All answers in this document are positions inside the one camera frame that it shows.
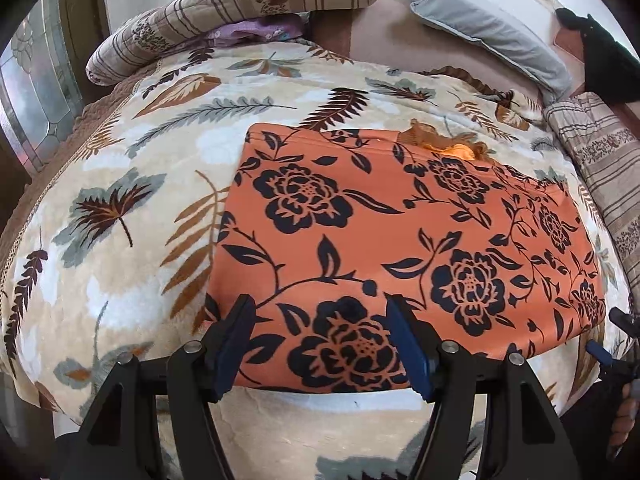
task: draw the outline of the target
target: leaf pattern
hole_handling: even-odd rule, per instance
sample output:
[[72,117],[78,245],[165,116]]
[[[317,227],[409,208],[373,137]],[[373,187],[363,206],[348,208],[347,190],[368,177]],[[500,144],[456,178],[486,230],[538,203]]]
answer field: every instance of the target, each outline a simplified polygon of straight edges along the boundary
[[609,249],[602,248],[602,241],[600,240],[600,234],[596,235],[596,242],[594,244],[595,254],[598,259],[598,267],[600,268],[600,275],[602,276],[602,288],[606,293],[611,283],[616,289],[618,288],[618,281],[616,279],[616,271],[609,263]]
[[551,166],[548,171],[535,170],[536,178],[538,180],[550,180],[551,182],[555,182],[557,184],[562,184],[562,186],[567,186],[566,176],[563,174],[556,173]]
[[498,126],[495,126],[492,120],[482,112],[477,103],[473,101],[463,101],[453,92],[449,93],[455,96],[459,101],[459,103],[456,104],[456,110],[458,110],[461,114],[464,114],[480,127],[484,128],[487,133],[489,133],[494,139],[503,139],[508,140],[509,142],[517,140],[516,137],[505,133],[500,128],[498,128]]
[[536,137],[531,141],[531,149],[534,152],[557,152],[558,147],[552,139],[546,137]]
[[362,109],[367,106],[369,98],[363,90],[353,88],[334,88],[331,90],[329,102],[321,105],[300,123],[300,128],[307,128],[319,132],[336,123],[344,124],[345,119],[359,116]]
[[556,381],[555,383],[547,386],[545,388],[545,394],[547,396],[547,398],[549,399],[549,402],[553,402],[554,399],[556,398],[556,393],[554,391],[554,389],[556,389],[556,386],[558,385],[558,382]]
[[529,123],[520,117],[516,112],[502,105],[495,107],[495,118],[503,124],[508,124],[512,128],[517,128],[523,132],[529,129]]
[[589,215],[591,216],[593,221],[596,222],[598,227],[601,229],[606,229],[604,222],[602,221],[602,216],[600,215],[598,206],[593,201],[591,193],[589,193],[587,187],[581,182],[578,183],[578,196],[580,197],[580,201],[587,208],[587,211],[589,211]]
[[138,154],[140,148],[145,146],[146,143],[158,135],[164,134],[174,128],[188,126],[195,121],[198,121],[198,124],[202,124],[205,121],[217,123],[226,117],[260,114],[270,108],[289,108],[290,110],[295,110],[295,107],[293,106],[273,104],[273,99],[271,99],[271,97],[265,97],[262,101],[258,101],[258,99],[254,97],[247,99],[244,96],[239,97],[236,101],[232,101],[231,99],[220,100],[216,98],[210,105],[202,105],[194,108],[193,110],[179,114],[170,121],[162,123],[160,126],[149,130],[145,135],[129,146],[127,155],[129,155],[129,158],[134,158]]
[[243,59],[226,67],[227,70],[243,70],[257,66],[255,70],[244,72],[241,76],[273,74],[281,77],[300,77],[300,70],[293,68],[304,59]]
[[536,113],[542,113],[542,106],[540,106],[537,102],[535,102],[526,94],[522,94],[522,97],[524,97],[525,105],[529,110],[532,110],[533,112],[536,112]]
[[42,263],[49,259],[47,251],[42,248],[28,254],[27,262],[24,264],[22,279],[16,283],[14,288],[14,304],[11,307],[11,315],[7,324],[6,334],[4,334],[4,346],[9,359],[9,366],[15,377],[13,359],[17,355],[16,338],[20,332],[20,320],[27,312],[29,300],[33,287],[38,283],[38,275],[42,272]]
[[[174,287],[187,282],[186,286],[174,301],[170,314],[171,319],[191,304],[191,302],[200,295],[209,281],[211,266],[213,264],[213,249],[217,244],[216,234],[220,229],[220,222],[222,221],[223,203],[226,200],[226,194],[229,192],[228,187],[220,190],[217,189],[209,177],[201,171],[196,170],[196,173],[207,184],[210,192],[188,205],[178,214],[174,222],[183,222],[167,240],[166,245],[180,238],[182,238],[182,240],[169,252],[162,263],[160,263],[160,267],[164,267],[187,254],[203,236],[207,236],[207,240],[205,245],[189,254],[162,290],[162,294],[164,295]],[[202,269],[202,264],[205,261],[207,261],[208,264]],[[205,320],[206,311],[203,300],[203,305],[196,314],[196,319],[193,322],[192,334],[197,332]]]
[[138,170],[132,168],[108,189],[81,189],[69,208],[69,225],[53,238],[57,245],[69,244],[62,255],[65,268],[81,264],[89,250],[109,235],[116,222],[133,247],[123,216],[142,206],[162,186],[165,176],[139,176]]
[[321,46],[316,44],[311,45],[307,52],[313,53],[311,54],[311,57],[319,57],[320,59],[326,59],[327,61],[338,61],[341,64],[344,64],[345,62],[353,64],[353,60],[349,59],[348,57],[322,48]]
[[89,411],[89,407],[94,401],[98,390],[100,390],[104,380],[111,372],[111,369],[115,366],[118,356],[124,352],[130,352],[140,359],[153,346],[152,342],[123,345],[107,352],[102,357],[99,357],[98,332],[100,332],[100,322],[102,321],[102,317],[104,316],[108,305],[108,301],[104,303],[95,321],[94,355],[92,364],[85,367],[77,360],[68,357],[64,361],[60,361],[53,370],[55,377],[69,388],[82,390],[87,386],[91,386],[91,393],[89,394],[88,399],[80,407],[80,417],[82,418],[84,418]]
[[176,70],[171,70],[170,72],[166,72],[162,74],[162,77],[158,80],[157,83],[146,88],[146,90],[142,94],[142,98],[145,99],[153,90],[158,88],[160,85],[163,85],[164,83],[168,83],[169,81],[173,81],[174,78],[180,72],[184,72],[185,70],[188,70],[192,66],[200,65],[205,61],[213,58],[213,53],[214,53],[214,49],[211,48],[210,46],[197,48],[191,51],[191,53],[189,54],[188,63],[182,65],[180,68],[177,68]]
[[60,408],[57,400],[44,384],[42,384],[40,381],[35,381],[33,385],[38,391],[38,404],[43,410],[47,410],[48,412],[64,413],[62,411],[62,408]]
[[401,79],[395,83],[386,83],[379,79],[366,77],[365,81],[374,88],[373,92],[376,94],[392,95],[422,102],[431,102],[430,99],[436,97],[436,91],[433,88],[418,88],[413,81],[408,79]]
[[134,115],[133,118],[135,119],[150,114],[160,108],[168,108],[187,103],[217,88],[220,84],[219,77],[210,76],[209,74],[188,75],[167,88],[146,107]]
[[101,149],[113,146],[124,140],[111,137],[113,127],[118,124],[120,117],[121,113],[117,112],[104,121],[95,133],[74,153],[74,156],[71,157],[71,162],[88,160],[91,156],[97,155]]

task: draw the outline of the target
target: beige blanket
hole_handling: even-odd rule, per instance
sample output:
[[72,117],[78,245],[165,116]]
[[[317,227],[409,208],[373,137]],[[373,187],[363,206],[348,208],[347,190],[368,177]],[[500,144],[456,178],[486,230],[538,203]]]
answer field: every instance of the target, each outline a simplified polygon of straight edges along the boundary
[[[314,116],[328,129],[406,130],[416,118],[444,135],[474,132],[499,162],[566,181],[606,280],[607,309],[626,310],[624,273],[571,163],[550,134],[474,93],[448,76],[387,73],[296,43],[163,59],[58,173],[2,270],[0,358],[20,396],[37,403],[40,392],[80,422],[118,354],[164,356],[202,336],[226,190],[255,122]],[[364,104],[353,104],[356,95]],[[558,412],[596,378],[589,337],[616,355],[627,345],[607,323],[530,360]],[[411,390],[235,388],[213,411],[236,478],[346,480],[407,474],[430,408]],[[480,422],[482,402],[477,411]],[[169,457],[166,421],[161,434]],[[478,449],[472,435],[466,468]]]

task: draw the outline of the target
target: black flower pattern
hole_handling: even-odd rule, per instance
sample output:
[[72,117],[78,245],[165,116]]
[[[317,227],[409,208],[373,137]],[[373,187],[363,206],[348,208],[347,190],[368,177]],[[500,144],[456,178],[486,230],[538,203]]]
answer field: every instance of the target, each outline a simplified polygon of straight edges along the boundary
[[556,268],[556,259],[549,249],[545,249],[545,260],[551,266],[552,269]]
[[222,242],[229,236],[229,231],[235,227],[236,217],[233,216],[231,211],[225,211],[222,213],[222,220],[220,221],[220,229],[218,231],[218,243]]
[[307,229],[314,221],[324,226],[345,227],[353,214],[335,180],[297,164],[263,171],[254,180],[254,187],[271,200],[265,213],[286,234]]
[[[471,336],[492,327],[492,317],[504,310],[504,283],[489,256],[454,249],[450,265],[437,267],[431,275],[431,299]],[[501,324],[510,324],[500,316]]]
[[444,156],[440,160],[430,160],[428,167],[440,187],[456,193],[469,204],[484,203],[489,186],[470,174],[461,160]]
[[405,164],[403,169],[405,173],[412,173],[420,177],[424,176],[427,173],[427,168],[425,167],[425,165],[415,161],[409,164]]
[[595,326],[604,316],[605,305],[604,300],[596,296],[593,290],[593,283],[584,280],[578,290],[571,291],[571,295],[574,297],[575,303],[577,303],[575,307],[578,314],[586,316],[591,327]]
[[537,184],[539,182],[535,178],[531,178],[530,176],[519,172],[513,166],[505,166],[504,168],[509,172],[509,174],[513,178],[515,178],[516,180],[519,180],[521,182],[524,182],[525,184]]
[[549,238],[551,238],[551,243],[555,245],[558,251],[564,254],[564,250],[571,245],[571,240],[569,239],[569,233],[567,233],[566,229],[562,226],[558,215],[553,211],[549,211],[549,209],[543,205],[540,206],[538,217],[540,218],[540,226]]
[[289,353],[289,368],[311,388],[334,392],[388,390],[407,378],[389,343],[384,316],[368,317],[360,301],[344,296],[318,305],[314,335]]
[[324,134],[331,142],[338,144],[346,144],[350,148],[361,148],[367,144],[360,138],[360,130],[352,128],[351,130],[332,130]]

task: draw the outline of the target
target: gray pillow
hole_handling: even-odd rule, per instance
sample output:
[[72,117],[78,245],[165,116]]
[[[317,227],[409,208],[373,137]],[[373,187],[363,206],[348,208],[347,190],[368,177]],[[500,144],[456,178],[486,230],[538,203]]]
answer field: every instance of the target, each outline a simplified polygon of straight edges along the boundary
[[545,105],[569,95],[571,76],[556,53],[524,23],[486,0],[411,0],[430,27],[489,50],[535,81]]

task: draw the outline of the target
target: purple fabric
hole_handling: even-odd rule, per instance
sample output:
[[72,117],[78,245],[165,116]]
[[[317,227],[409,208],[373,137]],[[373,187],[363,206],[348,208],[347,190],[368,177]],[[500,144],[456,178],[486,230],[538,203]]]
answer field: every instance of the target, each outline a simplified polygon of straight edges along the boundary
[[200,46],[228,47],[247,43],[292,40],[302,36],[304,28],[305,23],[298,14],[264,16],[213,28],[195,38],[183,41],[181,44],[164,52],[162,56],[171,56],[177,52],[199,48]]

